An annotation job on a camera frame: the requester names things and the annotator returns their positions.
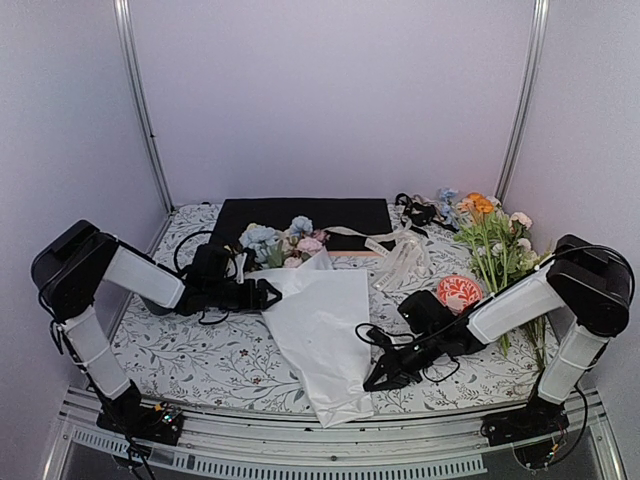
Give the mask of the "white wrapping paper sheet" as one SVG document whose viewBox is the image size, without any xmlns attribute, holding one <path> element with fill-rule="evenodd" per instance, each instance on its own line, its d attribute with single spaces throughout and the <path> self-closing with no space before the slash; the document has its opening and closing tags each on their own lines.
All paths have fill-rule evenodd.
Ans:
<svg viewBox="0 0 640 480">
<path fill-rule="evenodd" d="M 363 388 L 371 347 L 355 334 L 369 321 L 367 272 L 336 269 L 321 250 L 297 268 L 249 277 L 269 281 L 283 295 L 263 318 L 321 426 L 371 417 L 372 398 Z"/>
</svg>

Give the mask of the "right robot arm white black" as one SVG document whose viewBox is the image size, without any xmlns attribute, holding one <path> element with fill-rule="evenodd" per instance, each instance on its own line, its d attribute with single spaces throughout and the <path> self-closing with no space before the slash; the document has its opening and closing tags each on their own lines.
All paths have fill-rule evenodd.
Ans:
<svg viewBox="0 0 640 480">
<path fill-rule="evenodd" d="M 395 344 L 378 327 L 361 337 L 383 351 L 363 388 L 388 391 L 419 383 L 423 371 L 439 357 L 476 353 L 514 328 L 566 308 L 574 321 L 540 374 L 531 403 L 517 415 L 521 432 L 537 436 L 554 422 L 554 405 L 568 398 L 610 339 L 626 329 L 634 293 L 635 275 L 623 255 L 567 234 L 533 272 L 459 314 L 429 291 L 409 295 L 398 312 L 414 334 L 413 340 Z"/>
</svg>

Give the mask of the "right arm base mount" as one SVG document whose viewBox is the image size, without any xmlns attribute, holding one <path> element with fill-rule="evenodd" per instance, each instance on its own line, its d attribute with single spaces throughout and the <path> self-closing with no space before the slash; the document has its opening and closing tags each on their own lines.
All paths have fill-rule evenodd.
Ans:
<svg viewBox="0 0 640 480">
<path fill-rule="evenodd" d="M 564 403 L 554 404 L 533 394 L 526 405 L 483 417 L 480 433 L 490 446 L 544 436 L 534 444 L 516 447 L 517 462 L 530 470 L 549 467 L 566 440 L 569 420 Z"/>
</svg>

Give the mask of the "cream printed ribbon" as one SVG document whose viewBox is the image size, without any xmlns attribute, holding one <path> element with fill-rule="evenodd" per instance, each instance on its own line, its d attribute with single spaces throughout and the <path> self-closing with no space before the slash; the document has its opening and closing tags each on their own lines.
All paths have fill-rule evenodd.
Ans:
<svg viewBox="0 0 640 480">
<path fill-rule="evenodd" d="M 364 246 L 383 258 L 373 286 L 378 291 L 391 292 L 398 290 L 411 272 L 422 275 L 431 264 L 429 253 L 413 227 L 413 223 L 406 220 L 401 228 L 386 234 L 365 234 L 344 226 L 327 227 L 326 231 L 364 238 Z"/>
</svg>

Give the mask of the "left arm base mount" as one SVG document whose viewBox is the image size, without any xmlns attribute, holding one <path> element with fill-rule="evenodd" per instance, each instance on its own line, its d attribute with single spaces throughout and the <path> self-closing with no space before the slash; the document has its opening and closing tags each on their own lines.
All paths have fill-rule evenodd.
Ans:
<svg viewBox="0 0 640 480">
<path fill-rule="evenodd" d="M 142 395 L 133 382 L 115 399 L 106 397 L 100 390 L 96 394 L 102 406 L 96 422 L 98 427 L 134 439 L 170 446 L 178 444 L 184 424 L 179 408 L 167 402 L 153 407 L 143 405 Z"/>
</svg>

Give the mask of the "bouquet of fake flowers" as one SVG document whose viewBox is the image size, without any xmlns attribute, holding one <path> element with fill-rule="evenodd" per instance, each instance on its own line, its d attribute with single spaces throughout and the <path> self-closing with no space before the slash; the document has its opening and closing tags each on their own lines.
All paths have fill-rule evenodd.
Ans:
<svg viewBox="0 0 640 480">
<path fill-rule="evenodd" d="M 250 223 L 239 237 L 241 251 L 252 257 L 251 270 L 298 268 L 325 248 L 331 234 L 303 215 L 285 230 Z"/>
</svg>

